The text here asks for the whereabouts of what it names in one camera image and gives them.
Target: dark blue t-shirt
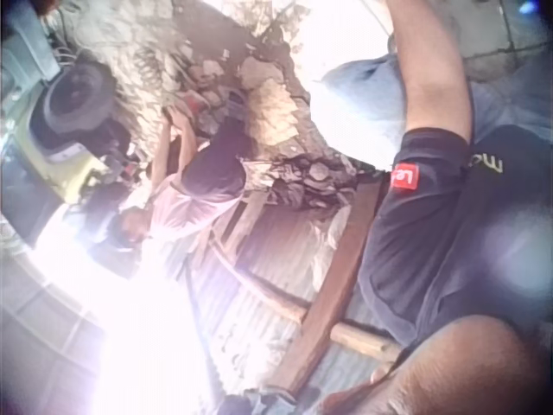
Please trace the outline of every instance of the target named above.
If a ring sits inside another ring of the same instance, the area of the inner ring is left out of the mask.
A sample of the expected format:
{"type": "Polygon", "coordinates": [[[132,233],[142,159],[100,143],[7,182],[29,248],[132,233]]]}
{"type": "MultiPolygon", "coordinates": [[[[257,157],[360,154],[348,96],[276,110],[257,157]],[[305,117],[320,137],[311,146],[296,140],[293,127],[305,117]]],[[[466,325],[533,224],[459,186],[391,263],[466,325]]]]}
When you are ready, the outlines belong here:
{"type": "Polygon", "coordinates": [[[395,165],[414,181],[392,173],[400,187],[385,197],[359,269],[365,300],[400,343],[469,315],[521,334],[551,318],[552,154],[516,126],[473,146],[438,129],[405,135],[395,165]]]}

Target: wooden plank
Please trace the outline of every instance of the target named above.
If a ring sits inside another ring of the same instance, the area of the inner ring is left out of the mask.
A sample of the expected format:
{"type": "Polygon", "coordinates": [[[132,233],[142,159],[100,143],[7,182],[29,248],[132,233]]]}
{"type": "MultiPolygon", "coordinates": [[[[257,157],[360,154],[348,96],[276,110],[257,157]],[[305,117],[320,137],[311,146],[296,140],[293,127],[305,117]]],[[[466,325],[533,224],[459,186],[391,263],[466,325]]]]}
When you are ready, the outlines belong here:
{"type": "Polygon", "coordinates": [[[327,351],[330,332],[351,298],[381,185],[382,181],[359,184],[338,249],[321,291],[305,318],[302,333],[295,338],[268,382],[295,398],[327,351]]]}
{"type": "MultiPolygon", "coordinates": [[[[209,243],[215,256],[221,264],[246,288],[255,298],[267,305],[279,316],[287,318],[297,324],[302,324],[308,309],[298,300],[283,294],[271,283],[262,282],[262,279],[251,275],[247,271],[238,270],[226,257],[220,243],[212,239],[209,243]]],[[[401,352],[401,346],[392,339],[381,335],[367,333],[345,322],[338,322],[330,332],[330,339],[346,348],[355,350],[365,356],[380,361],[395,361],[401,352]]]]}
{"type": "Polygon", "coordinates": [[[224,212],[215,223],[213,223],[212,229],[215,234],[215,238],[220,241],[222,244],[226,242],[226,234],[229,233],[232,229],[228,227],[233,222],[235,215],[241,215],[242,209],[240,209],[240,202],[231,207],[229,210],[224,212]]]}
{"type": "Polygon", "coordinates": [[[236,263],[242,242],[250,234],[259,216],[261,216],[267,197],[269,197],[269,192],[259,191],[253,192],[248,199],[248,204],[242,216],[240,216],[238,223],[224,244],[226,255],[232,262],[236,263]]]}
{"type": "Polygon", "coordinates": [[[330,339],[346,348],[380,361],[396,361],[401,352],[401,346],[392,339],[367,333],[344,322],[339,322],[332,328],[330,339]]]}

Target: hand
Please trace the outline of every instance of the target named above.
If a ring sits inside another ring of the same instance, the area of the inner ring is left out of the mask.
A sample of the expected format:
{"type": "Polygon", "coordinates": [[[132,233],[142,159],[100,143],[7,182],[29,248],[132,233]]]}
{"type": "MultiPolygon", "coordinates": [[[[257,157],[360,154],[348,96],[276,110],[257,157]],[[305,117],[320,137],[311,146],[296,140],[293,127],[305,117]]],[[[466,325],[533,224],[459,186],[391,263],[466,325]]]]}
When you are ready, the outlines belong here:
{"type": "Polygon", "coordinates": [[[173,105],[165,107],[168,116],[171,119],[171,123],[175,126],[181,129],[182,131],[192,128],[192,125],[190,123],[190,119],[177,110],[173,105]]]}
{"type": "Polygon", "coordinates": [[[164,126],[169,127],[173,125],[173,117],[171,116],[167,106],[162,108],[162,123],[164,126]]]}

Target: red logo patch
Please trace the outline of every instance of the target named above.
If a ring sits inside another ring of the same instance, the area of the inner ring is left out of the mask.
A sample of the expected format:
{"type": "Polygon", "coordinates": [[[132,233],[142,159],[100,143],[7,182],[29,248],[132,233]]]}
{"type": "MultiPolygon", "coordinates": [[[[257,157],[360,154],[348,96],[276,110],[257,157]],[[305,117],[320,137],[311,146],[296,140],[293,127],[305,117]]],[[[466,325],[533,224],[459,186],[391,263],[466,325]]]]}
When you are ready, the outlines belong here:
{"type": "Polygon", "coordinates": [[[416,164],[400,163],[391,172],[391,188],[407,188],[415,190],[418,187],[418,166],[416,164]]]}

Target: skin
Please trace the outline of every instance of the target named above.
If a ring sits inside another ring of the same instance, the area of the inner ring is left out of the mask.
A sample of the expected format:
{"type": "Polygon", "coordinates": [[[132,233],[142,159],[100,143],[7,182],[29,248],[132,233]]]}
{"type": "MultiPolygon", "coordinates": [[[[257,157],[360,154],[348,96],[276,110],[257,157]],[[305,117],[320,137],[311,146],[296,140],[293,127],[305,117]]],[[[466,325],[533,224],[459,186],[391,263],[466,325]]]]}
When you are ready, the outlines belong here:
{"type": "MultiPolygon", "coordinates": [[[[179,188],[181,186],[182,172],[186,166],[190,164],[198,150],[194,129],[192,128],[188,117],[181,114],[174,107],[168,107],[167,112],[164,112],[163,114],[160,142],[152,163],[151,194],[155,193],[155,191],[159,188],[159,185],[167,177],[167,162],[169,156],[169,145],[171,143],[171,127],[173,125],[181,130],[179,169],[175,175],[175,179],[173,180],[175,187],[179,188]]],[[[121,228],[130,242],[140,244],[148,238],[151,218],[151,204],[145,209],[133,207],[121,213],[121,228]]]]}
{"type": "MultiPolygon", "coordinates": [[[[462,59],[426,0],[388,0],[407,95],[407,131],[442,128],[471,139],[472,110],[462,59]]],[[[509,326],[469,316],[426,340],[394,373],[386,368],[352,395],[329,397],[339,415],[526,414],[547,376],[534,348],[509,326]]]]}
{"type": "Polygon", "coordinates": [[[354,410],[335,413],[527,413],[547,380],[532,350],[497,319],[465,317],[431,336],[354,410]]]}

